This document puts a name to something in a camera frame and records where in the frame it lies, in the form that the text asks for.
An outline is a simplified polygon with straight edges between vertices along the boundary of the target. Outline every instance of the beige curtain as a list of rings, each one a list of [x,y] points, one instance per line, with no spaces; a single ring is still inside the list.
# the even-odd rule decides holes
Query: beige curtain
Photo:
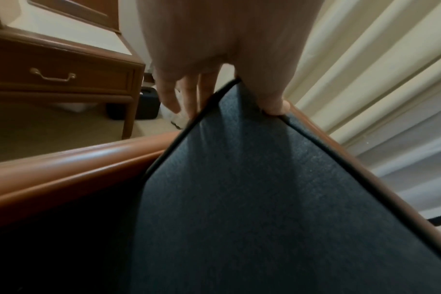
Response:
[[[285,96],[423,216],[441,215],[441,0],[327,0]]]

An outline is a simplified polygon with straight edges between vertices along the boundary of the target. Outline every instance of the drawer handle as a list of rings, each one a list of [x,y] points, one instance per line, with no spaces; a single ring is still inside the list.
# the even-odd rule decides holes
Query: drawer handle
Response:
[[[75,79],[77,77],[77,75],[74,73],[69,73],[68,78],[45,77],[41,74],[39,69],[34,68],[34,67],[32,67],[30,69],[30,73],[37,75],[37,76],[40,76],[43,80],[47,80],[47,81],[51,81],[51,82],[64,82],[64,83],[66,83],[66,82],[70,81],[71,79]]]

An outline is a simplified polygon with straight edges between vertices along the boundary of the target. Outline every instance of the human hand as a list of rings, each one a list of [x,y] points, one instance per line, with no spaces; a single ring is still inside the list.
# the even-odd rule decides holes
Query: human hand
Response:
[[[234,65],[258,106],[282,115],[283,92],[295,73],[321,0],[138,0],[159,98],[190,118],[213,94],[224,63]]]

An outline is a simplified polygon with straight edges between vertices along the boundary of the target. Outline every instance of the brass handle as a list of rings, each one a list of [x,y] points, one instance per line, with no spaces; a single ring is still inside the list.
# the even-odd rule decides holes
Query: brass handle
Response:
[[[40,76],[43,80],[47,80],[47,81],[51,81],[51,82],[64,82],[64,83],[66,83],[66,82],[70,81],[71,79],[75,79],[77,77],[77,75],[74,73],[69,73],[68,78],[45,77],[41,74],[39,69],[34,68],[34,67],[32,67],[30,69],[30,73],[37,75],[37,76]]]

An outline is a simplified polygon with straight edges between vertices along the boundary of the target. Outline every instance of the wooden leg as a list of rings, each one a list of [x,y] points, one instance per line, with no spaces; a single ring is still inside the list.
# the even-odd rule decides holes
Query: wooden leg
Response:
[[[124,131],[122,132],[122,140],[128,139],[132,136],[133,124],[135,123],[135,116],[137,114],[139,99],[135,99],[132,103],[127,104],[124,121]]]

